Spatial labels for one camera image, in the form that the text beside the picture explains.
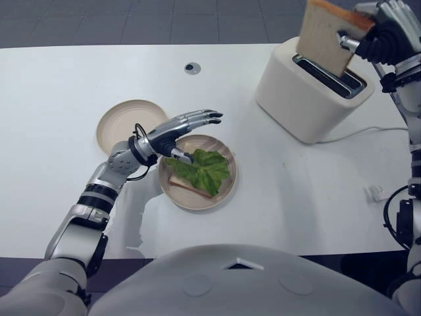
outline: table surface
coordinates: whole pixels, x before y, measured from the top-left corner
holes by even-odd
[[[114,105],[145,99],[169,117],[196,109],[224,113],[195,130],[235,154],[239,178],[221,205],[193,212],[161,191],[157,170],[125,186],[107,227],[106,258],[157,257],[199,244],[253,244],[299,255],[397,250],[382,226],[384,202],[410,176],[407,133],[365,132],[305,145],[254,101],[276,45],[131,45],[0,49],[1,257],[43,257],[49,239],[95,167],[106,159],[95,131]],[[184,66],[199,63],[200,74]],[[353,66],[377,90],[330,133],[404,126],[374,70]],[[392,204],[391,218],[395,218]]]

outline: wooden plate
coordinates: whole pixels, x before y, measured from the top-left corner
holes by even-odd
[[[139,123],[149,133],[159,124],[168,120],[165,112],[156,104],[146,100],[125,101],[109,109],[97,127],[99,147],[109,155],[112,147],[127,140]]]
[[[165,164],[164,158],[162,157],[158,166],[159,182],[162,190],[167,194],[167,196],[176,205],[194,211],[209,209],[224,201],[231,193],[237,180],[237,165],[235,164],[234,156],[228,147],[216,138],[206,135],[190,135],[180,138],[177,141],[177,146],[188,152],[192,152],[197,148],[207,151],[219,151],[221,155],[227,158],[230,177],[222,181],[222,185],[217,195],[212,198],[204,197],[190,190],[169,184],[168,179],[172,174],[172,169]]]

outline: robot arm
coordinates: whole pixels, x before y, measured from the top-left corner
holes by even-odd
[[[396,239],[409,250],[407,274],[389,288],[393,298],[411,315],[421,315],[421,25],[401,0],[361,3],[355,11],[370,16],[375,27],[362,41],[338,32],[340,46],[372,62],[383,92],[390,93],[408,125],[412,177],[397,214]],[[386,74],[380,64],[393,65]]]
[[[90,301],[87,277],[101,264],[108,240],[103,231],[128,177],[141,165],[157,163],[158,154],[192,163],[193,158],[176,147],[176,139],[202,125],[219,124],[221,116],[211,110],[186,113],[146,136],[117,143],[51,239],[45,261],[0,298],[0,315],[85,315]]]

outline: plate rim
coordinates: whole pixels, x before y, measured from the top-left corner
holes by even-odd
[[[177,205],[177,206],[179,206],[179,207],[181,207],[181,208],[183,208],[183,209],[187,209],[187,210],[190,210],[190,211],[204,211],[204,210],[206,210],[206,209],[212,209],[213,207],[216,207],[217,205],[219,205],[219,204],[221,204],[223,201],[225,201],[229,196],[231,196],[231,193],[232,193],[232,191],[233,191],[233,189],[235,188],[235,186],[237,185],[237,179],[238,179],[238,165],[237,165],[237,161],[235,160],[235,156],[234,156],[234,154],[233,154],[233,152],[231,151],[231,149],[224,143],[224,142],[222,142],[222,141],[220,141],[218,138],[215,138],[215,137],[213,137],[213,136],[210,136],[210,135],[204,135],[204,134],[192,134],[192,135],[187,135],[187,136],[183,136],[183,137],[181,137],[181,138],[179,138],[179,140],[180,139],[182,139],[182,138],[188,138],[188,137],[191,137],[191,136],[202,136],[202,137],[208,137],[208,138],[212,138],[212,139],[214,139],[214,140],[217,140],[218,142],[220,142],[222,145],[224,145],[226,148],[228,148],[228,150],[230,151],[230,153],[231,153],[231,156],[233,157],[233,159],[234,159],[234,165],[235,165],[235,178],[234,178],[234,183],[232,184],[232,187],[230,188],[230,191],[228,192],[228,194],[224,197],[224,198],[222,198],[220,201],[218,201],[218,202],[216,202],[214,205],[212,205],[212,206],[210,206],[210,207],[186,207],[185,205],[180,205],[179,203],[177,203],[177,202],[175,202],[167,193],[166,193],[166,191],[164,190],[164,188],[162,187],[162,183],[161,183],[161,178],[160,178],[160,176],[159,176],[159,171],[160,171],[160,165],[163,163],[162,162],[162,159],[164,159],[165,157],[164,156],[161,156],[161,159],[159,160],[159,163],[158,163],[158,179],[159,179],[159,186],[161,187],[161,190],[162,190],[162,192],[171,200],[171,202],[172,203],[174,203],[175,205]]]

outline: bread slice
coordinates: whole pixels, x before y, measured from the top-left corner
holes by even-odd
[[[194,188],[189,181],[187,181],[186,179],[180,178],[174,173],[171,175],[169,179],[169,183],[172,184],[173,186],[179,186],[183,189],[193,191],[206,198],[213,198],[212,196],[209,195],[209,193],[206,190]]]
[[[341,76],[353,54],[337,42],[337,31],[361,40],[374,22],[325,0],[308,0],[301,26],[297,53]]]

